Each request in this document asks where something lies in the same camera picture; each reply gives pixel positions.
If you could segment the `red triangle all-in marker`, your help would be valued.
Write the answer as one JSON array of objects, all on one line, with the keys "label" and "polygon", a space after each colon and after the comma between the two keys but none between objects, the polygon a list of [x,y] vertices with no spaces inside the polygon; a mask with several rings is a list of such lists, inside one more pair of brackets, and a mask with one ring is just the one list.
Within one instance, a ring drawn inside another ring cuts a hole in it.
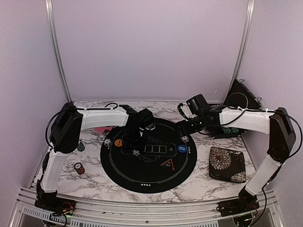
[{"label": "red triangle all-in marker", "polygon": [[173,163],[172,158],[164,161],[160,166],[163,167],[163,168],[169,169],[171,171],[175,171],[175,167],[174,167],[174,163]]}]

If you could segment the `grey chip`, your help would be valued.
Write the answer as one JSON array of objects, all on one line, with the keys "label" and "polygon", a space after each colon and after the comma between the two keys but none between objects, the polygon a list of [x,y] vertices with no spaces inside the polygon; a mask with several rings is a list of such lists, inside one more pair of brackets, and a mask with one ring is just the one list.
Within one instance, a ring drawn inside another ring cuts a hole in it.
[{"label": "grey chip", "polygon": [[107,148],[110,147],[111,144],[112,144],[111,139],[105,139],[104,142],[103,142],[103,145],[104,145],[105,147],[107,147]]},{"label": "grey chip", "polygon": [[187,143],[187,142],[189,142],[189,137],[188,136],[182,136],[182,137],[180,137],[180,139],[184,142],[184,143]]}]

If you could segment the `blue small blind button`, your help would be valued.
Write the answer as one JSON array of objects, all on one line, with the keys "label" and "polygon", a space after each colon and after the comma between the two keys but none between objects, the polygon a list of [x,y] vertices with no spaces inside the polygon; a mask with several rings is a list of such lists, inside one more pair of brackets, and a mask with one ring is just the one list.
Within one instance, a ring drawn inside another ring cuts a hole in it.
[{"label": "blue small blind button", "polygon": [[180,152],[180,153],[187,153],[187,146],[179,145],[178,146],[178,152]]}]

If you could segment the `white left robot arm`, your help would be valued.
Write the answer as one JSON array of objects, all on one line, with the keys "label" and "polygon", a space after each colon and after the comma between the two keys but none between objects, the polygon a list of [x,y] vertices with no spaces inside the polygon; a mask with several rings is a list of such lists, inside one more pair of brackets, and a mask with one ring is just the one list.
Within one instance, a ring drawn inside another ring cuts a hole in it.
[{"label": "white left robot arm", "polygon": [[42,177],[36,185],[38,201],[49,210],[56,210],[60,206],[60,200],[56,197],[57,183],[65,160],[78,146],[80,132],[107,126],[125,128],[122,135],[125,151],[141,151],[146,143],[143,132],[153,130],[155,120],[150,110],[137,112],[128,105],[109,103],[105,107],[87,108],[66,103],[49,121],[45,136],[50,152]]}]

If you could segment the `orange big blind button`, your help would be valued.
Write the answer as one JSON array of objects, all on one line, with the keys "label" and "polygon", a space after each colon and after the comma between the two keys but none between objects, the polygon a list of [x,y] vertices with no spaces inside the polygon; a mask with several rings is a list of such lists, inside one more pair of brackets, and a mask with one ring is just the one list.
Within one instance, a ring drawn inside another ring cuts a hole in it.
[{"label": "orange big blind button", "polygon": [[116,147],[122,147],[123,146],[123,140],[122,139],[117,139],[115,142],[114,142],[114,145]]}]

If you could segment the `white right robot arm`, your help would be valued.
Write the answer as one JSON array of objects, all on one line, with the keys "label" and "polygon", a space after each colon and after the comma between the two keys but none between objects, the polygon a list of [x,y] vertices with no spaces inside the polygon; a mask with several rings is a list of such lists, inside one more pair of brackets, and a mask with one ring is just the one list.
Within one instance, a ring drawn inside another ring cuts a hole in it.
[{"label": "white right robot arm", "polygon": [[237,128],[267,138],[267,149],[255,174],[242,189],[242,196],[235,200],[234,207],[244,212],[253,204],[255,196],[277,176],[284,163],[296,153],[293,147],[297,135],[293,124],[300,124],[285,108],[249,109],[230,105],[212,107],[202,94],[196,95],[177,106],[184,120],[177,123],[182,138],[204,128]]}]

